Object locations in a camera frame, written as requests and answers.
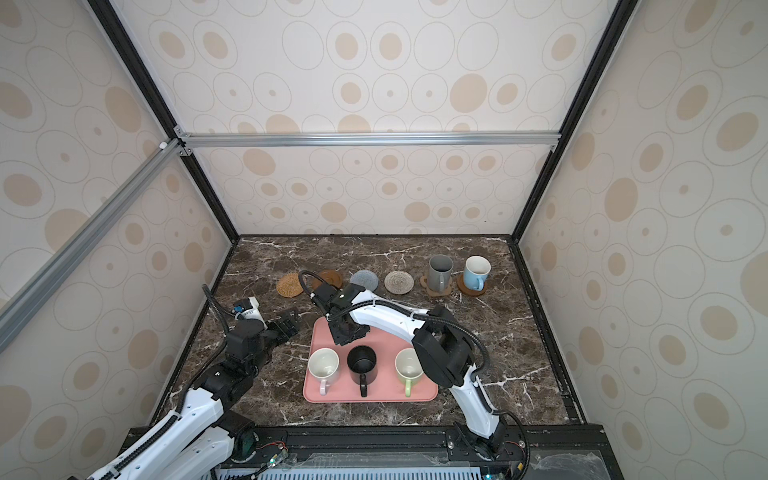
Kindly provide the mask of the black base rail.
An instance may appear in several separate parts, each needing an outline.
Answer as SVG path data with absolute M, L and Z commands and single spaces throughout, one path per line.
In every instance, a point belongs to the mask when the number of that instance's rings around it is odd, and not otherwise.
M 207 435 L 161 479 L 620 479 L 596 425 L 512 428 L 486 460 L 457 426 L 257 426 Z

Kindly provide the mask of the light blue mug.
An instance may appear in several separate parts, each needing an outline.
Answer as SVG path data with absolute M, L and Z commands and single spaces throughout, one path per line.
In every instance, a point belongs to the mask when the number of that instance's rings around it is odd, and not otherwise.
M 492 270 L 491 263 L 482 256 L 471 256 L 465 261 L 462 280 L 466 289 L 482 292 Z

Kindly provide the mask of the brown wooden coaster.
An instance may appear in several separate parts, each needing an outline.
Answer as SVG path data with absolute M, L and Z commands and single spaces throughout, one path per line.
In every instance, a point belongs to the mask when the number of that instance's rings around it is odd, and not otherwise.
M 341 274 L 336 270 L 323 270 L 319 273 L 319 276 L 326 283 L 334 286 L 337 289 L 341 289 L 343 286 L 343 278 Z
M 487 290 L 486 286 L 484 286 L 481 290 L 473 290 L 471 288 L 468 288 L 465 285 L 464 277 L 463 276 L 459 276 L 457 278 L 457 285 L 458 285 L 459 290 L 464 295 L 467 295 L 467 296 L 470 296 L 470 297 L 479 297 L 481 295 L 484 295 L 486 293 L 486 290 Z

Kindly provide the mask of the white mug pink handle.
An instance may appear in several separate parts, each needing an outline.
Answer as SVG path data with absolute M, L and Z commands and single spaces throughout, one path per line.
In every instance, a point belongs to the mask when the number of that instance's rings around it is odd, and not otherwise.
M 318 393 L 328 394 L 330 387 L 340 375 L 340 359 L 335 350 L 320 348 L 311 354 L 308 361 L 310 375 L 319 382 Z

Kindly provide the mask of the paw print coaster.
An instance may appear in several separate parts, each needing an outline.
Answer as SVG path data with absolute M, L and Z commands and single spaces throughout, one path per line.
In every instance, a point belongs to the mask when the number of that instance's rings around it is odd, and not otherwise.
M 453 292 L 453 290 L 454 290 L 454 281 L 453 281 L 453 279 L 450 279 L 446 289 L 442 290 L 440 292 L 433 291 L 432 289 L 429 288 L 426 275 L 423 275 L 420 278 L 420 284 L 425 289 L 426 294 L 429 297 L 431 297 L 431 298 L 448 297 Z

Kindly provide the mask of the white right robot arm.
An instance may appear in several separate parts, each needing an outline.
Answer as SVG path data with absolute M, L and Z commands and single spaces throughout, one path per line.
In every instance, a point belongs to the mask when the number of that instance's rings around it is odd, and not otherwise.
M 523 459 L 530 459 L 522 422 L 510 412 L 495 409 L 481 383 L 479 374 L 490 366 L 488 349 L 444 306 L 415 309 L 358 285 L 338 289 L 325 282 L 309 297 L 324 314 L 331 337 L 339 346 L 364 338 L 373 328 L 410 343 L 423 373 L 448 389 L 461 408 L 465 417 L 462 434 L 479 456 L 495 458 L 510 444 L 504 421 L 508 416 L 519 431 L 518 448 Z

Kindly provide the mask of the pink tray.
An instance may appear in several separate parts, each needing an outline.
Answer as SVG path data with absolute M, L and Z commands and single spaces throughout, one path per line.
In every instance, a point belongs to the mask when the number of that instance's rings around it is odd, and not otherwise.
M 360 387 L 355 382 L 347 364 L 348 353 L 356 346 L 371 347 L 377 357 L 375 373 L 377 377 L 368 386 L 368 395 L 361 396 Z M 429 402 L 437 397 L 438 386 L 423 375 L 412 387 L 411 395 L 406 395 L 406 384 L 400 380 L 396 370 L 396 356 L 411 344 L 380 329 L 371 328 L 361 340 L 345 346 L 336 345 L 332 339 L 327 321 L 318 318 L 312 330 L 310 354 L 317 350 L 331 349 L 338 358 L 336 379 L 326 387 L 326 394 L 321 393 L 321 380 L 306 368 L 303 396 L 310 403 L 393 403 L 393 402 Z

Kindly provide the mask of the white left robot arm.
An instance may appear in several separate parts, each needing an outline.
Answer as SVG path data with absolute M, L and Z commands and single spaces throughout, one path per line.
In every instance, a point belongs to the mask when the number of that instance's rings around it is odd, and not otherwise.
M 294 308 L 269 322 L 258 319 L 253 309 L 240 313 L 177 406 L 90 477 L 200 479 L 222 463 L 251 459 L 259 441 L 254 423 L 232 408 L 271 361 L 273 350 L 298 331 L 299 314 Z

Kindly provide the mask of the black corner frame post left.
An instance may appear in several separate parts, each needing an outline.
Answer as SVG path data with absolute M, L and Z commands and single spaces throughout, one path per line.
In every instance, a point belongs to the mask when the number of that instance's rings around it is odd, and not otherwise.
M 104 30 L 109 42 L 115 49 L 122 64 L 126 67 L 129 75 L 136 84 L 163 132 L 168 138 L 178 140 L 184 147 L 185 152 L 181 155 L 182 163 L 202 194 L 205 203 L 210 208 L 224 234 L 230 243 L 235 245 L 240 238 L 239 233 L 236 231 L 233 222 L 226 213 L 222 202 L 215 193 L 212 184 L 198 162 L 198 159 L 181 138 L 182 130 L 171 112 L 164 95 L 152 78 L 152 75 L 133 40 L 130 38 L 128 31 L 123 26 L 122 21 L 118 18 L 117 10 L 110 1 L 90 0 L 87 1 L 87 4 L 94 13 L 97 22 Z

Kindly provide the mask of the black mug front centre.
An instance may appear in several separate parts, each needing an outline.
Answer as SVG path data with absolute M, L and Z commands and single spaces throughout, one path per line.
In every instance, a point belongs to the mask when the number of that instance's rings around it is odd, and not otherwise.
M 370 346 L 359 345 L 348 352 L 346 361 L 352 379 L 359 387 L 360 396 L 367 398 L 378 373 L 376 352 Z

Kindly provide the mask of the multicolour woven coaster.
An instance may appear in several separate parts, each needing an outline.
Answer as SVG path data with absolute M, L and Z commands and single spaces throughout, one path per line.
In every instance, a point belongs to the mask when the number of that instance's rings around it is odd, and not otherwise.
M 384 286 L 393 295 L 405 295 L 415 285 L 413 277 L 406 271 L 392 271 L 384 279 Z

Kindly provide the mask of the silver aluminium rail back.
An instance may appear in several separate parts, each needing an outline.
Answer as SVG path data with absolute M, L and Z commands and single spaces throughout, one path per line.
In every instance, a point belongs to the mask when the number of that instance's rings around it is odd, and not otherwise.
M 557 131 L 373 132 L 373 133 L 188 133 L 180 141 L 190 148 L 299 148 L 406 146 L 556 146 Z

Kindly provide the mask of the rattan woven coaster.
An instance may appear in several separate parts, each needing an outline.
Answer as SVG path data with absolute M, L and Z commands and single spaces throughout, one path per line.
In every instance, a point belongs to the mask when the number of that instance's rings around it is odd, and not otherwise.
M 303 288 L 297 272 L 291 272 L 281 277 L 276 284 L 277 293 L 284 298 L 295 298 L 303 293 Z

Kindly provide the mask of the silver aluminium rail left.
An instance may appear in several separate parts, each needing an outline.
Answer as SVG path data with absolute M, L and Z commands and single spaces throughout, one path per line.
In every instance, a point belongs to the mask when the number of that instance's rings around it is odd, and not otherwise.
M 14 295 L 1 311 L 1 349 L 6 350 L 83 259 L 109 233 L 166 164 L 180 155 L 182 143 L 169 139 L 79 228 Z

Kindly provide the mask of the black corner frame post right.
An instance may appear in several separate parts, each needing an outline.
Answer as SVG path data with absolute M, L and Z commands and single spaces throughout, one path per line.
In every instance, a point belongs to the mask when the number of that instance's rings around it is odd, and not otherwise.
M 531 223 L 544 193 L 557 170 L 560 160 L 571 143 L 583 114 L 607 69 L 609 61 L 611 60 L 627 25 L 630 23 L 637 4 L 637 0 L 620 0 L 616 3 L 613 13 L 597 43 L 584 77 L 576 89 L 575 96 L 561 125 L 559 130 L 560 138 L 557 146 L 548 154 L 533 189 L 524 205 L 515 229 L 510 236 L 512 245 L 518 245 L 520 243 L 525 231 Z

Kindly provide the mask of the black corner frame post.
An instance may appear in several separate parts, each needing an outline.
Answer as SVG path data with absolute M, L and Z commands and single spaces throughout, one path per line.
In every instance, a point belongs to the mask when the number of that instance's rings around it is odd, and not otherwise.
M 117 10 L 110 1 L 90 0 L 87 1 L 87 4 L 94 13 L 97 22 L 104 30 L 109 42 L 115 49 L 122 64 L 126 67 L 129 75 L 136 84 L 163 132 L 168 138 L 178 140 L 184 147 L 185 152 L 181 155 L 182 163 L 202 194 L 205 203 L 210 208 L 224 234 L 230 243 L 235 245 L 240 238 L 239 233 L 236 231 L 233 222 L 226 213 L 222 202 L 215 193 L 212 184 L 198 162 L 198 159 L 181 138 L 182 130 L 171 112 L 164 95 L 152 78 L 152 75 L 133 40 L 130 38 L 128 31 L 123 26 L 122 21 L 118 18 Z
M 520 243 L 525 231 L 531 223 L 544 193 L 557 170 L 560 160 L 571 143 L 583 114 L 607 69 L 609 61 L 611 60 L 627 25 L 630 23 L 637 4 L 637 0 L 620 0 L 616 3 L 613 13 L 597 43 L 584 77 L 576 89 L 575 96 L 561 125 L 559 130 L 560 138 L 557 146 L 548 154 L 533 189 L 524 205 L 515 229 L 510 236 L 512 245 L 518 245 Z

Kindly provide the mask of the grey mug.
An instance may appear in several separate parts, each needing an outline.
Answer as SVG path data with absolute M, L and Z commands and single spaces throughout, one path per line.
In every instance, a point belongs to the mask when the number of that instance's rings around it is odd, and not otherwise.
M 441 294 L 448 289 L 451 282 L 453 261 L 446 255 L 434 255 L 429 259 L 427 271 L 427 287 L 434 293 Z

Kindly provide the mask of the grey woven coaster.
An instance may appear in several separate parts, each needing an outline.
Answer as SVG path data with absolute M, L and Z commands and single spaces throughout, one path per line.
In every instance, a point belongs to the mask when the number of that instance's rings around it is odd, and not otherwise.
M 379 278 L 373 271 L 363 269 L 351 275 L 350 283 L 375 292 L 379 286 Z

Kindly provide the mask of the silver aluminium rail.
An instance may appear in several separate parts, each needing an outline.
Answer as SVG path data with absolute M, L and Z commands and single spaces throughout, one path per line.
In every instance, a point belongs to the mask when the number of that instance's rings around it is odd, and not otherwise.
M 373 133 L 188 133 L 180 141 L 190 148 L 299 148 L 406 146 L 556 146 L 557 131 L 373 132 Z
M 83 259 L 109 233 L 166 164 L 180 155 L 182 143 L 169 139 L 79 228 L 14 295 L 1 311 L 1 349 L 6 350 Z

